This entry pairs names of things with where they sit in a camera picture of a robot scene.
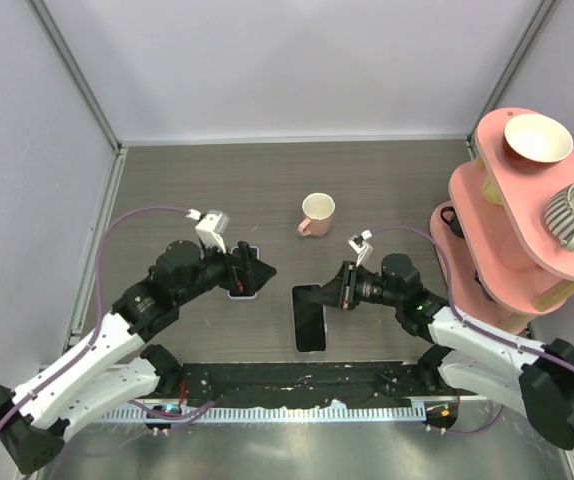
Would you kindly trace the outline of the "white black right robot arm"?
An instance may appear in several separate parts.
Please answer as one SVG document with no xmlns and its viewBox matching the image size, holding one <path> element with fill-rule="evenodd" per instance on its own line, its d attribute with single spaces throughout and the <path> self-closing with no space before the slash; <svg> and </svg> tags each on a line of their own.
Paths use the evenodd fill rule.
<svg viewBox="0 0 574 480">
<path fill-rule="evenodd" d="M 346 311 L 362 302 L 393 308 L 407 333 L 431 345 L 418 371 L 424 391 L 484 396 L 525 417 L 552 445 L 574 449 L 572 344 L 530 340 L 461 314 L 422 284 L 403 254 L 385 256 L 379 273 L 345 261 L 311 299 Z"/>
</svg>

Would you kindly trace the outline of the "lilac phone case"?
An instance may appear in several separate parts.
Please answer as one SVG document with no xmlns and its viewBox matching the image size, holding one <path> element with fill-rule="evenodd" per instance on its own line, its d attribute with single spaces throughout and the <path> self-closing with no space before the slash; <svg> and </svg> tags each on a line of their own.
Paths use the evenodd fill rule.
<svg viewBox="0 0 574 480">
<path fill-rule="evenodd" d="M 259 257 L 259 248 L 255 245 L 251 245 L 250 246 L 250 250 L 252 253 L 252 257 L 253 258 L 258 258 Z M 240 248 L 238 246 L 232 247 L 230 249 L 230 253 L 232 255 L 238 255 L 240 253 Z M 227 297 L 230 300 L 253 300 L 257 297 L 258 293 L 254 293 L 254 294 L 245 294 L 245 293 L 240 293 L 240 292 L 227 292 Z"/>
</svg>

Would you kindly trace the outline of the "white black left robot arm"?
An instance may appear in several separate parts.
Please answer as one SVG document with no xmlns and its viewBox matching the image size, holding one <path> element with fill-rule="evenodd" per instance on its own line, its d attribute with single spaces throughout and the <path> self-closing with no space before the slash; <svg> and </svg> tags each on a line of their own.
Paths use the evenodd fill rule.
<svg viewBox="0 0 574 480">
<path fill-rule="evenodd" d="M 82 427 L 124 402 L 172 397 L 182 367 L 152 339 L 200 295 L 219 287 L 253 296 L 276 273 L 246 242 L 234 253 L 171 243 L 89 335 L 31 380 L 0 385 L 0 442 L 18 470 L 40 470 Z"/>
</svg>

